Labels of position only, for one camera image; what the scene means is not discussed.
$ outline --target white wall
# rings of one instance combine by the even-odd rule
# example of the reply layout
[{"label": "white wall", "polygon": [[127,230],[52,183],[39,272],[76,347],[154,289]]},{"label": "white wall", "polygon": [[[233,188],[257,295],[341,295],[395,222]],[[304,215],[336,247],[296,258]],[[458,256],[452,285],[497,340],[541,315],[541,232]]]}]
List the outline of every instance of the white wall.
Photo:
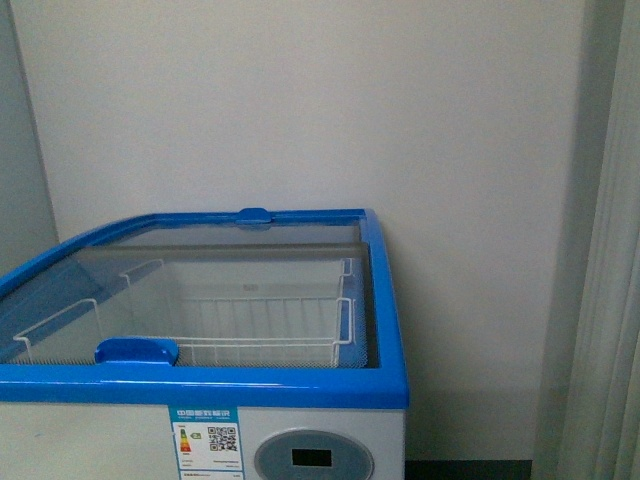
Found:
[{"label": "white wall", "polygon": [[0,275],[56,244],[7,0],[0,0]]},{"label": "white wall", "polygon": [[60,234],[373,207],[409,457],[531,458],[584,4],[14,1]]}]

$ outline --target display freezer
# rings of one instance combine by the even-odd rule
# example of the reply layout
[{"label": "display freezer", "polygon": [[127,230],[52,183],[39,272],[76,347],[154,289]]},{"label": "display freezer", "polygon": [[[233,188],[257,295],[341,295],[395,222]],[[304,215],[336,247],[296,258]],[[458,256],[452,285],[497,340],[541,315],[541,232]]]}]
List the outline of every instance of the display freezer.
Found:
[{"label": "display freezer", "polygon": [[371,210],[168,213],[0,279],[0,478],[403,478]]}]

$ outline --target sliding glass lid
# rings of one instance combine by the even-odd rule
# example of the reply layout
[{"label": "sliding glass lid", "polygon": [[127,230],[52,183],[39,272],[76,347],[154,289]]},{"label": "sliding glass lid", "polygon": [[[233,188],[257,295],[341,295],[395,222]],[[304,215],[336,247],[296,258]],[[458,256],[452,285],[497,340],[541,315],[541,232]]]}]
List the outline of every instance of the sliding glass lid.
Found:
[{"label": "sliding glass lid", "polygon": [[335,228],[344,243],[86,247],[0,301],[0,362],[376,366],[367,245]]}]

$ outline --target curtain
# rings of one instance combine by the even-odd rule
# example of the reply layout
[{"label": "curtain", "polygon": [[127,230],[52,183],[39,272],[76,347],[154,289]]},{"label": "curtain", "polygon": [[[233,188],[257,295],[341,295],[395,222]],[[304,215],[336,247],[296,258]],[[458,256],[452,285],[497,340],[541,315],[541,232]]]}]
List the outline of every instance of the curtain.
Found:
[{"label": "curtain", "polygon": [[639,234],[640,0],[627,0],[557,456],[536,453],[534,479],[640,479]]}]

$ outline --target blue plastic frame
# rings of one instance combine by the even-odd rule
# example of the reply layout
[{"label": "blue plastic frame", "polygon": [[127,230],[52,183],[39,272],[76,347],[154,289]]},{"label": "blue plastic frame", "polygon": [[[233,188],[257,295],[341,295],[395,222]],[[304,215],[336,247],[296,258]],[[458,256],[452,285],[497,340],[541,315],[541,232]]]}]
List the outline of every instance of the blue plastic frame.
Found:
[{"label": "blue plastic frame", "polygon": [[[377,368],[2,364],[0,401],[406,409],[409,386],[402,340],[382,229],[374,211],[292,210],[269,214],[275,224],[359,222],[361,239],[369,245]],[[151,214],[111,223],[78,235],[0,278],[0,298],[86,246],[103,245],[154,225],[222,224],[239,219],[239,223],[246,219],[246,211]]]}]

